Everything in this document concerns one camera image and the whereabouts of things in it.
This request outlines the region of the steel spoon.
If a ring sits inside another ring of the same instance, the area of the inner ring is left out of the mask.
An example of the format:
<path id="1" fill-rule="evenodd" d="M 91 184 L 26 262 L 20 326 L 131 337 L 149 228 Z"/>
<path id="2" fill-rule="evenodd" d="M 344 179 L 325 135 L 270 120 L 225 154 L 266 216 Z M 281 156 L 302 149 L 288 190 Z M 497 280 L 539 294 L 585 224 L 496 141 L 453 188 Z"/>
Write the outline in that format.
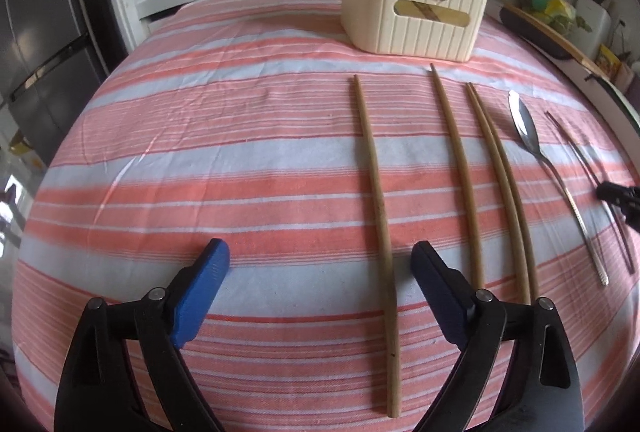
<path id="1" fill-rule="evenodd" d="M 585 170 L 590 180 L 593 182 L 593 185 L 599 186 L 601 182 L 596 172 L 594 172 L 589 160 L 584 155 L 584 153 L 579 148 L 579 146 L 576 144 L 576 142 L 574 141 L 574 138 L 570 136 L 570 133 L 567 131 L 567 129 L 565 129 L 564 126 L 562 126 L 562 124 L 558 121 L 557 118 L 555 118 L 555 116 L 550 111 L 546 110 L 544 114 L 551 121 L 555 129 L 559 132 L 559 134 L 563 137 L 563 140 L 565 140 L 567 144 L 570 145 L 570 148 L 572 148 L 572 151 L 574 152 L 575 156 L 577 157 L 580 164 L 582 165 L 582 168 Z M 623 230 L 623 222 L 620 219 L 620 217 L 616 214 L 614 209 L 612 208 L 612 204 L 610 204 L 607 201 L 603 201 L 603 205 L 605 209 L 608 211 L 608 215 L 614 221 L 615 226 L 618 230 L 618 233 L 620 234 L 620 241 L 623 244 L 625 254 L 626 254 L 627 270 L 629 274 L 633 275 L 636 272 L 636 267 L 634 266 L 634 258 L 632 257 L 631 248 L 627 239 L 626 232 Z"/>
<path id="2" fill-rule="evenodd" d="M 603 287 L 610 285 L 610 276 L 605 268 L 603 260 L 598 256 L 596 249 L 593 247 L 590 235 L 587 230 L 582 214 L 580 213 L 573 195 L 565 185 L 564 180 L 561 178 L 561 174 L 556 170 L 554 164 L 550 159 L 542 152 L 539 136 L 536 128 L 535 121 L 532 114 L 528 110 L 527 106 L 521 99 L 520 94 L 516 91 L 510 91 L 508 93 L 508 105 L 512 121 L 515 126 L 515 131 L 518 133 L 525 149 L 533 155 L 543 166 L 546 166 L 551 172 L 552 178 L 558 183 L 560 191 L 562 192 L 570 212 L 574 216 L 574 220 L 579 228 L 582 240 L 589 252 L 589 256 L 594 269 L 597 272 L 600 283 Z"/>

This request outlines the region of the wooden chopstick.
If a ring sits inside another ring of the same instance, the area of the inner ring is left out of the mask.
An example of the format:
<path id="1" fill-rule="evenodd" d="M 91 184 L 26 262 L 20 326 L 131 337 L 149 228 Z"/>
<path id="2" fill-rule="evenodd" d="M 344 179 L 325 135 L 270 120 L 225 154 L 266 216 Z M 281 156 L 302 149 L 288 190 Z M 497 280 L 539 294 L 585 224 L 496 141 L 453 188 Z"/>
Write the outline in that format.
<path id="1" fill-rule="evenodd" d="M 465 206 L 466 222 L 468 223 L 472 285 L 474 288 L 481 289 L 485 287 L 482 244 L 480 243 L 480 226 L 477 221 L 476 204 L 468 160 L 466 160 L 456 118 L 454 118 L 454 112 L 451 109 L 447 93 L 442 85 L 442 80 L 440 80 L 435 66 L 431 64 L 430 67 L 431 77 L 433 79 L 440 106 L 442 107 L 442 113 L 444 114 L 446 127 L 451 140 L 452 151 L 454 152 L 454 160 L 456 160 L 459 173 L 460 188 Z"/>
<path id="2" fill-rule="evenodd" d="M 485 112 L 486 114 L 488 114 L 489 120 L 492 124 L 492 127 L 495 129 L 496 135 L 498 137 L 498 145 L 500 148 L 500 154 L 502 155 L 503 161 L 504 161 L 504 165 L 506 166 L 506 173 L 508 174 L 508 178 L 509 178 L 509 182 L 511 185 L 511 190 L 512 190 L 512 194 L 513 194 L 513 198 L 515 201 L 515 207 L 516 207 L 516 212 L 518 212 L 518 219 L 520 220 L 520 226 L 521 226 L 521 232 L 522 232 L 522 236 L 523 236 L 523 241 L 524 241 L 524 248 L 525 248 L 525 256 L 526 256 L 526 265 L 527 265 L 527 270 L 528 270 L 528 280 L 529 280 L 529 289 L 530 289 L 530 296 L 532 297 L 532 302 L 533 300 L 536 299 L 536 296 L 538 296 L 538 282 L 537 282 L 537 275 L 535 272 L 535 261 L 533 259 L 533 247 L 532 247 L 532 240 L 530 239 L 530 235 L 528 233 L 528 231 L 525 229 L 525 218 L 524 218 L 524 209 L 522 206 L 522 200 L 520 198 L 520 194 L 518 193 L 518 189 L 516 188 L 516 184 L 515 184 L 515 178 L 513 176 L 513 172 L 511 170 L 511 166 L 508 160 L 508 157 L 506 156 L 506 151 L 503 148 L 503 144 L 501 143 L 497 128 L 495 126 L 495 123 L 492 121 L 491 116 L 488 112 L 488 109 L 485 107 L 482 99 L 480 98 L 480 102 L 482 103 L 483 107 L 485 108 Z"/>
<path id="3" fill-rule="evenodd" d="M 492 127 L 488 114 L 485 112 L 485 108 L 480 102 L 480 96 L 478 96 L 475 86 L 472 85 L 471 82 L 468 82 L 466 84 L 466 90 L 468 91 L 471 105 L 476 114 L 478 123 L 480 124 L 480 130 L 484 135 L 485 143 L 487 145 L 500 190 L 504 213 L 506 214 L 506 222 L 508 223 L 510 235 L 511 259 L 515 275 L 515 285 L 518 289 L 518 300 L 523 304 L 529 304 L 532 302 L 532 297 L 530 296 L 524 241 L 511 185 L 508 174 L 506 173 L 506 166 L 504 165 L 502 155 L 500 154 L 498 137 L 495 129 Z"/>
<path id="4" fill-rule="evenodd" d="M 364 94 L 360 77 L 356 74 L 354 75 L 354 90 L 362 136 L 367 149 L 376 234 L 378 235 L 378 252 L 380 252 L 381 302 L 386 341 L 387 415 L 395 419 L 399 418 L 401 414 L 401 373 L 394 257 L 366 94 Z"/>

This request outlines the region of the wooden cutting board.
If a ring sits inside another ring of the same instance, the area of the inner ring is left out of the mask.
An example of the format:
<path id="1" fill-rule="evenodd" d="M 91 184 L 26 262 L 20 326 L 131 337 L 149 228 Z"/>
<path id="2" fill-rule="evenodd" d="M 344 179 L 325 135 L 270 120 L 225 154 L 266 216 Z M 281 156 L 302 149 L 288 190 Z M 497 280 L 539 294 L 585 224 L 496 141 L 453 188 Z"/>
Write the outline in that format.
<path id="1" fill-rule="evenodd" d="M 504 4 L 500 8 L 499 19 L 506 28 L 514 31 L 521 38 L 533 43 L 551 57 L 559 60 L 573 59 L 588 69 L 592 74 L 606 79 L 608 76 L 573 43 L 554 31 L 548 25 L 519 8 Z"/>

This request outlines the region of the pink striped tablecloth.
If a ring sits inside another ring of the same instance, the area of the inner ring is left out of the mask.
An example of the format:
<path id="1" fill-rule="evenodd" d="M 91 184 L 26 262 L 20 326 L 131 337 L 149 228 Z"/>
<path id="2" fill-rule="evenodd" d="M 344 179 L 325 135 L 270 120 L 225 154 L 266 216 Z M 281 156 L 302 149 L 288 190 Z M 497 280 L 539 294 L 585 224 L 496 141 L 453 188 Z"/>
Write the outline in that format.
<path id="1" fill-rule="evenodd" d="M 411 276 L 431 242 L 470 267 L 446 122 L 422 58 L 360 52 L 341 0 L 206 0 L 186 6 L 100 87 L 30 210 L 13 283 L 12 338 L 25 403 L 46 428 L 82 309 L 167 285 L 206 244 L 231 268 L 183 357 L 230 431 L 407 431 L 457 358 Z M 600 175 L 638 182 L 576 86 L 490 19 L 472 57 L 434 62 L 474 184 L 486 287 L 518 298 L 500 190 L 466 84 L 494 120 L 518 182 L 540 292 L 558 307 L 587 420 L 613 397 L 639 344 L 639 277 L 590 179 L 544 112 Z M 372 189 L 354 90 L 360 77 L 392 241 L 401 414 L 387 415 L 386 341 Z M 508 93 L 535 121 L 603 260 L 603 287 L 558 183 L 523 146 Z"/>

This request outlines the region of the plastic bag with items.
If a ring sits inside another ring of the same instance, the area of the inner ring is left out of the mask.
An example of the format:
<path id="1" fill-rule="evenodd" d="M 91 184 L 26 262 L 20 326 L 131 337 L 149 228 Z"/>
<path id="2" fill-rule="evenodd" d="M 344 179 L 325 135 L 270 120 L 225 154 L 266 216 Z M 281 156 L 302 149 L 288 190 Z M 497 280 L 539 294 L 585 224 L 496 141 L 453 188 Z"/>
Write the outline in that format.
<path id="1" fill-rule="evenodd" d="M 575 7 L 567 0 L 520 0 L 520 7 L 562 36 L 579 26 Z"/>

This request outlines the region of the grey refrigerator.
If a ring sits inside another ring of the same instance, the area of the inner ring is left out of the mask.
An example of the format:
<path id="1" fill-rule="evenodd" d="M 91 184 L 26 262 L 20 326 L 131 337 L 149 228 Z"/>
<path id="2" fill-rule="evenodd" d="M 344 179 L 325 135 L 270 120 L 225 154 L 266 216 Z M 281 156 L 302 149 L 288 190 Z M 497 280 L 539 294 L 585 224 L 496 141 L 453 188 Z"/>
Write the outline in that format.
<path id="1" fill-rule="evenodd" d="M 1 97 L 44 163 L 126 55 L 111 0 L 1 0 Z"/>

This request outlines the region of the cream utensil holder box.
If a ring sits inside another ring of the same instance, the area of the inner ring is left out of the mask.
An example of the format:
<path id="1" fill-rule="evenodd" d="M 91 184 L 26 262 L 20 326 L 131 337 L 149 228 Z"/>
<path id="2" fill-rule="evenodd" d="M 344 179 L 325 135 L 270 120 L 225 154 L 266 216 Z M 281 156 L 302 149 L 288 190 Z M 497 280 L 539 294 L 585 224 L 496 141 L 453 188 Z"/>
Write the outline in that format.
<path id="1" fill-rule="evenodd" d="M 488 0 L 342 0 L 352 44 L 372 54 L 471 58 Z"/>

